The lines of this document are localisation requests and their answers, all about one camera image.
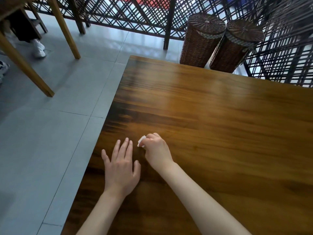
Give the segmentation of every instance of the lattice fence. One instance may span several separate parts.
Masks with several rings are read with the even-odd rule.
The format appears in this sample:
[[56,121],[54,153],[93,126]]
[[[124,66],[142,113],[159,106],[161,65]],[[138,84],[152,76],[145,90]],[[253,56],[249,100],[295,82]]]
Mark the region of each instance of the lattice fence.
[[[74,19],[68,0],[58,0],[65,18]],[[244,62],[249,76],[313,87],[313,0],[76,0],[82,21],[169,39],[183,40],[188,16],[214,14],[261,25],[265,40]],[[45,0],[39,12],[52,14]]]

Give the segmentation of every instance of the black pants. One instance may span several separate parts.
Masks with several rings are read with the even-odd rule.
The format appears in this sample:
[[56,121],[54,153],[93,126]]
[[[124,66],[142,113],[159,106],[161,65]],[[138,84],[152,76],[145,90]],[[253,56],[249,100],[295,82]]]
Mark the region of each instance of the black pants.
[[10,21],[10,28],[19,41],[30,42],[33,39],[39,39],[36,31],[34,31],[29,19],[26,18],[21,10],[17,10],[5,19]]

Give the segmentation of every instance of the white tissue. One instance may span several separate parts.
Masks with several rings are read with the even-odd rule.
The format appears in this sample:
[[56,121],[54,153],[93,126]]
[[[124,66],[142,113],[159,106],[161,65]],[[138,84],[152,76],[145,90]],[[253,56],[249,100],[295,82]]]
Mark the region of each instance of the white tissue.
[[139,147],[139,143],[144,139],[144,138],[146,138],[146,136],[144,135],[144,136],[142,136],[139,140],[138,140],[138,147]]

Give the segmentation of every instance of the forearm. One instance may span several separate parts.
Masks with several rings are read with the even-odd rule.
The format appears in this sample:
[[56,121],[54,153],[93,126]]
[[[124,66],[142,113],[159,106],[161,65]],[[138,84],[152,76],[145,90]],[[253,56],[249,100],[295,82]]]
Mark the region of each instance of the forearm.
[[161,176],[186,207],[202,234],[250,234],[176,163],[161,172]]
[[76,235],[105,235],[124,198],[114,191],[105,191]]

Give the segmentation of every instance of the left hand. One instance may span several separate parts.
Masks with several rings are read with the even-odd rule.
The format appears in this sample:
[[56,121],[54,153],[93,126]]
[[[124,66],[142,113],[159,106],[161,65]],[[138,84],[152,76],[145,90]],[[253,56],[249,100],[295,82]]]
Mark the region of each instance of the left hand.
[[112,191],[117,196],[125,198],[129,195],[140,179],[140,163],[136,160],[134,162],[134,171],[132,165],[133,157],[133,142],[125,139],[122,146],[120,140],[117,140],[111,161],[107,156],[105,150],[101,152],[102,159],[105,166],[105,188],[104,191]]

